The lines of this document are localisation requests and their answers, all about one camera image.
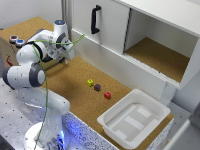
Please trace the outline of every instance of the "plastic tub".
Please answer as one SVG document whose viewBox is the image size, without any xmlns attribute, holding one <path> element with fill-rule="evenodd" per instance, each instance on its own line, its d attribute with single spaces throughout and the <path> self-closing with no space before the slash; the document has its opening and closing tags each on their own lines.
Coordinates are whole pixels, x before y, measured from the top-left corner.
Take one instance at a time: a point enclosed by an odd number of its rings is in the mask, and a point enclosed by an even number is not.
<svg viewBox="0 0 200 150">
<path fill-rule="evenodd" d="M 105 133 L 126 149 L 137 148 L 170 113 L 170 109 L 134 89 L 97 121 Z"/>
</svg>

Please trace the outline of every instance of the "cable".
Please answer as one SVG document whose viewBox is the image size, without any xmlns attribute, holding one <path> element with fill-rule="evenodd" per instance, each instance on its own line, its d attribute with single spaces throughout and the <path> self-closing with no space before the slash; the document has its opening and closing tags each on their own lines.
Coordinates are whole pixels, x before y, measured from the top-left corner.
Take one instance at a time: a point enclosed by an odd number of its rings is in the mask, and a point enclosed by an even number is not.
<svg viewBox="0 0 200 150">
<path fill-rule="evenodd" d="M 81 39 L 83 39 L 84 37 L 85 37 L 85 34 L 83 34 L 82 36 L 80 36 L 80 38 L 79 38 L 78 40 L 76 40 L 76 41 L 74 41 L 74 42 L 71 42 L 71 43 L 53 43 L 53 42 L 44 41 L 44 40 L 36 40 L 36 41 L 34 41 L 34 42 L 47 42 L 47 43 L 59 44 L 59 45 L 73 44 L 72 47 L 67 51 L 67 53 L 69 53 L 69 52 L 72 50 L 72 48 L 74 47 L 74 45 L 76 45 L 76 43 L 77 43 L 78 41 L 80 41 Z M 37 57 L 38 57 L 39 60 L 40 60 L 40 64 L 41 64 L 42 69 L 44 70 L 44 67 L 43 67 L 43 65 L 42 65 L 42 60 L 40 59 L 40 55 L 39 55 L 38 52 L 36 51 L 35 46 L 34 46 L 33 44 L 32 44 L 32 47 L 33 47 L 33 49 L 34 49 L 34 51 L 35 51 Z M 38 143 L 38 141 L 39 141 L 40 134 L 41 134 L 41 132 L 42 132 L 42 128 L 43 128 L 44 121 L 45 121 L 46 115 L 47 115 L 47 110 L 48 110 L 48 109 L 47 109 L 47 108 L 48 108 L 48 85 L 47 85 L 47 77 L 46 77 L 46 72 L 45 72 L 45 70 L 44 70 L 44 74 L 45 74 L 45 82 L 46 82 L 46 111 L 45 111 L 45 115 L 44 115 L 44 119 L 43 119 L 43 122 L 42 122 L 42 126 L 41 126 L 41 129 L 40 129 L 39 135 L 38 135 L 37 140 L 36 140 L 36 144 L 35 144 L 34 150 L 36 149 L 37 143 Z"/>
</svg>

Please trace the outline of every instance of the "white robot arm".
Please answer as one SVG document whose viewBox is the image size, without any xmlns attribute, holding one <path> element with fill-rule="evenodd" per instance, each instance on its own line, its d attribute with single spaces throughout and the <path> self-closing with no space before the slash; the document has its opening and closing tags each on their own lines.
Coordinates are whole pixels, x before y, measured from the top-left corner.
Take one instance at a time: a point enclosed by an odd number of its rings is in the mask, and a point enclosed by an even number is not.
<svg viewBox="0 0 200 150">
<path fill-rule="evenodd" d="M 65 60 L 67 63 L 67 59 L 74 58 L 74 50 L 71 50 L 73 44 L 66 43 L 71 43 L 68 39 L 67 25 L 65 22 L 57 20 L 54 22 L 53 32 L 39 30 L 17 52 L 19 66 L 6 68 L 3 72 L 3 80 L 12 89 L 18 91 L 18 97 L 21 101 L 32 106 L 46 106 L 46 90 L 40 87 L 45 81 L 45 73 L 39 65 L 40 60 L 37 53 L 44 62 L 54 59 L 59 62 Z M 48 113 L 36 150 L 55 149 L 55 144 L 50 146 L 52 144 L 49 143 L 55 143 L 55 139 L 61 137 L 63 130 L 62 115 L 65 115 L 70 108 L 69 101 L 50 90 L 48 97 Z M 61 138 L 59 141 L 62 141 L 62 148 L 60 149 L 65 150 L 66 146 L 63 146 L 65 145 L 64 139 Z M 34 149 L 34 144 L 31 145 L 30 143 L 25 144 L 25 150 Z"/>
</svg>

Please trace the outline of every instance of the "black handle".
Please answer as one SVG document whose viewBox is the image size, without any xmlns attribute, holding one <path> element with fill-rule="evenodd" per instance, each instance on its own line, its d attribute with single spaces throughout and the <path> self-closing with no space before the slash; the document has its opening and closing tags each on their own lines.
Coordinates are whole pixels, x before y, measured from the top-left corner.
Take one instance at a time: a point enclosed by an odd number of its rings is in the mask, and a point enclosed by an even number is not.
<svg viewBox="0 0 200 150">
<path fill-rule="evenodd" d="M 96 8 L 92 10 L 92 24 L 91 24 L 91 31 L 92 34 L 98 33 L 100 30 L 96 28 L 96 12 L 101 10 L 101 7 L 96 5 Z"/>
</svg>

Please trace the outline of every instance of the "red block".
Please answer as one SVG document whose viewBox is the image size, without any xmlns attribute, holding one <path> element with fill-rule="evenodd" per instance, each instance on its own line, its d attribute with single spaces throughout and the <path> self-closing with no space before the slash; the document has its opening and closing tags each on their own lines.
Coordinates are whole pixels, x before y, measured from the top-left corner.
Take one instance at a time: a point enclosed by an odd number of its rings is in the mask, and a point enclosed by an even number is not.
<svg viewBox="0 0 200 150">
<path fill-rule="evenodd" d="M 110 99 L 111 93 L 110 93 L 110 92 L 106 92 L 106 93 L 104 94 L 104 97 L 107 98 L 107 99 Z"/>
</svg>

